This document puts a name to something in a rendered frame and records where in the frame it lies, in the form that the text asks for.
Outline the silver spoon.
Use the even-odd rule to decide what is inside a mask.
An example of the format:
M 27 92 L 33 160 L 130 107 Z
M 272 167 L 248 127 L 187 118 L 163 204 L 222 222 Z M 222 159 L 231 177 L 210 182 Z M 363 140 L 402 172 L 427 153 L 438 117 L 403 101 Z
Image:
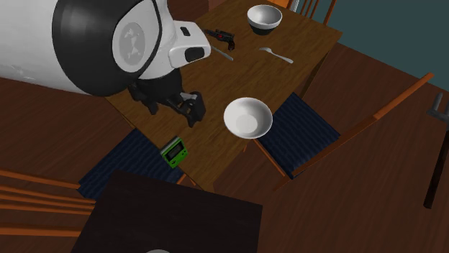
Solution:
M 268 53 L 270 53 L 270 54 L 272 54 L 272 55 L 274 55 L 274 56 L 276 56 L 276 57 L 278 57 L 278 58 L 280 58 L 282 60 L 285 60 L 286 62 L 288 62 L 290 64 L 294 63 L 294 61 L 292 59 L 274 53 L 272 51 L 272 49 L 269 48 L 269 47 L 260 47 L 259 50 L 266 51 L 266 52 L 268 52 Z

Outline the white bowl with dark base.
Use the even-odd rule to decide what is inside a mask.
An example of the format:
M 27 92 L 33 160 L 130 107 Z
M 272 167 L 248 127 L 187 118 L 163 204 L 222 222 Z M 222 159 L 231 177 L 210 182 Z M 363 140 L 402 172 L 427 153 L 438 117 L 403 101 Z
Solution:
M 247 11 L 248 24 L 257 35 L 268 35 L 281 23 L 282 12 L 274 6 L 259 4 Z

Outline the wooden table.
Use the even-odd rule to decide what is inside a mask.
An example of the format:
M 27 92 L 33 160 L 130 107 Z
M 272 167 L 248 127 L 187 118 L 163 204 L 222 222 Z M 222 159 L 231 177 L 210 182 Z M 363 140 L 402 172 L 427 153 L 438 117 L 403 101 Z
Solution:
M 206 113 L 191 128 L 184 116 L 160 106 L 151 115 L 128 91 L 108 97 L 124 117 L 153 144 L 164 146 L 174 136 L 182 138 L 188 155 L 181 169 L 202 189 L 212 192 L 214 181 L 224 172 L 247 144 L 231 134 L 223 113 L 231 101 L 253 97 L 275 111 L 307 78 L 317 63 L 332 49 L 342 33 L 288 9 L 270 34 L 256 35 L 248 24 L 250 7 L 266 0 L 226 0 L 196 20 L 201 28 L 220 29 L 235 35 L 235 50 L 227 53 L 233 61 L 212 50 L 203 60 L 181 69 L 185 91 L 202 94 Z M 290 58 L 290 64 L 260 47 L 269 47 Z

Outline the wooden chair blue seat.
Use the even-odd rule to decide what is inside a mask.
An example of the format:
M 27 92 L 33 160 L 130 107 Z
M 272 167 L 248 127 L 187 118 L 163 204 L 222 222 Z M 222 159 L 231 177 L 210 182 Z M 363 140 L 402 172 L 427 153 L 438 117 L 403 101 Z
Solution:
M 48 213 L 70 213 L 89 215 L 110 175 L 115 170 L 145 175 L 169 183 L 181 184 L 186 174 L 177 166 L 171 168 L 158 149 L 142 132 L 133 129 L 111 152 L 89 170 L 78 183 L 53 180 L 0 169 L 0 176 L 26 180 L 33 183 L 76 189 L 83 197 L 71 198 L 64 195 L 41 193 L 32 190 L 0 185 L 0 199 L 14 201 L 0 204 L 0 209 L 37 211 Z
M 367 116 L 343 134 L 337 132 L 298 95 L 291 94 L 274 113 L 271 129 L 253 140 L 281 174 L 274 190 L 283 187 L 369 128 L 433 77 L 433 73 L 427 73 L 376 113 Z

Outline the silver knife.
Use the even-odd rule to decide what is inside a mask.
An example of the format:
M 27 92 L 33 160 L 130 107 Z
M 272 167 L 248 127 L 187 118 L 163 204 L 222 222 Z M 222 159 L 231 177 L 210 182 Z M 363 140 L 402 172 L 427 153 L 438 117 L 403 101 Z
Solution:
M 217 49 L 216 47 L 214 47 L 214 46 L 212 46 L 212 45 L 211 45 L 210 47 L 211 47 L 215 52 L 218 52 L 220 55 L 226 57 L 228 60 L 233 61 L 233 57 L 231 57 L 231 56 L 228 55 L 227 53 L 222 52 L 221 50 Z

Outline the dark robot stand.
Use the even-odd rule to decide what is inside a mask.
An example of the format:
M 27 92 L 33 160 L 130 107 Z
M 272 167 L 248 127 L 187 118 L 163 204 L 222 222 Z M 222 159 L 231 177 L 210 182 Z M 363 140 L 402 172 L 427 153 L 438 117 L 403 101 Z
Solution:
M 116 170 L 71 253 L 258 253 L 263 207 Z

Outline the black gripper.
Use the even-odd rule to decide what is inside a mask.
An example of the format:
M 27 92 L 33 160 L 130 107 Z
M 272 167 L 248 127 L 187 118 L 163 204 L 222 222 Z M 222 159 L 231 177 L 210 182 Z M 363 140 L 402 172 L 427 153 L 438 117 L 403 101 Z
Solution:
M 132 99 L 140 101 L 152 115 L 158 112 L 158 104 L 169 105 L 178 114 L 186 117 L 188 126 L 204 118 L 206 108 L 198 91 L 184 93 L 181 71 L 176 68 L 169 74 L 154 79 L 137 79 L 127 87 Z

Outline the black toy gun red detail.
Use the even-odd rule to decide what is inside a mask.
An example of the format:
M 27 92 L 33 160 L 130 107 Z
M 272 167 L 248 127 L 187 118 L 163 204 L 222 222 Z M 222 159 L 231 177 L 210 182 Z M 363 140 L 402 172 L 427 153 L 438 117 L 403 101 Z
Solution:
M 221 42 L 226 42 L 228 44 L 227 49 L 229 51 L 233 51 L 235 49 L 234 34 L 219 29 L 216 29 L 215 31 L 212 31 L 210 29 L 204 29 L 204 32 L 207 35 L 212 36 Z

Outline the plain white bowl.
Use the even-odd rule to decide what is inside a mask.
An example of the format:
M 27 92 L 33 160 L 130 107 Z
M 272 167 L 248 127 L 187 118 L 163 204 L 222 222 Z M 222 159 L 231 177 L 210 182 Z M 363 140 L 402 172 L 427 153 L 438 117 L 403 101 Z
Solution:
M 262 137 L 273 123 L 269 107 L 251 97 L 237 98 L 230 102 L 224 110 L 223 119 L 227 129 L 242 139 Z

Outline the green handheld device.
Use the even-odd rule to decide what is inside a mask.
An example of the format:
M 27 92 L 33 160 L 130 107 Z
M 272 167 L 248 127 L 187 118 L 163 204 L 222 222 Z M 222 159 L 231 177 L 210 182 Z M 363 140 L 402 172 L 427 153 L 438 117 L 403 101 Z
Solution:
M 188 155 L 182 138 L 175 136 L 161 150 L 160 155 L 171 168 L 175 168 Z

